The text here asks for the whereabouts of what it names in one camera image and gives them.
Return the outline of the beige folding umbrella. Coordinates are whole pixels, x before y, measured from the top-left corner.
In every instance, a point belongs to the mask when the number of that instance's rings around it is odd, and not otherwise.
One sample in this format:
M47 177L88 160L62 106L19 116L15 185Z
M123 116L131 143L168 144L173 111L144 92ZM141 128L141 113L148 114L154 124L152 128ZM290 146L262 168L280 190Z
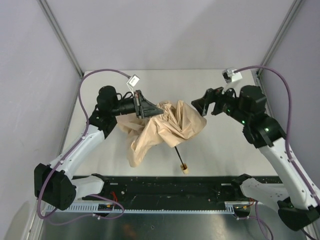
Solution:
M139 119L134 113L116 118L117 126L127 134L126 158L132 168L138 167L152 147L166 143L170 148L198 135L207 120L183 100L162 101L156 105L163 113Z

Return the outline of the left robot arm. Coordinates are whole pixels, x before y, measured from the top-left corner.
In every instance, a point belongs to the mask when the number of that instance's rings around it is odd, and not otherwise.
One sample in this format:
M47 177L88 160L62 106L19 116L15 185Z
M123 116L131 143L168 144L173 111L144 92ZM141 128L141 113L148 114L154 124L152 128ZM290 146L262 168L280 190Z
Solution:
M35 196L59 210L66 210L74 200L100 194L108 184L106 177L93 173L74 179L77 169L86 156L100 145L117 125L117 116L133 114L146 119L163 114L163 110L148 101L140 90L131 97L119 99L113 86L102 87L97 104L89 116L84 131L66 151L34 170Z

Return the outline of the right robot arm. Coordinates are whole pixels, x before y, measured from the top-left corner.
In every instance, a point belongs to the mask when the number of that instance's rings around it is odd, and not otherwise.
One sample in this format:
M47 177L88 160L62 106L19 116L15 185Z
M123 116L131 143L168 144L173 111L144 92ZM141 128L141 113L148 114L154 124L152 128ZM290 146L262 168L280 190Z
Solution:
M234 179L232 184L248 198L261 202L277 212L282 222L291 230L299 231L320 217L320 204L316 201L320 190L313 187L309 177L302 177L303 170L292 150L286 149L287 136L280 124L266 114L266 96L258 86L245 85L238 96L235 90L223 87L209 88L203 97L193 100L192 106L206 116L209 105L214 104L212 115L225 113L242 124L242 133L247 142L253 145L269 161L283 188L273 188L258 182L248 174Z

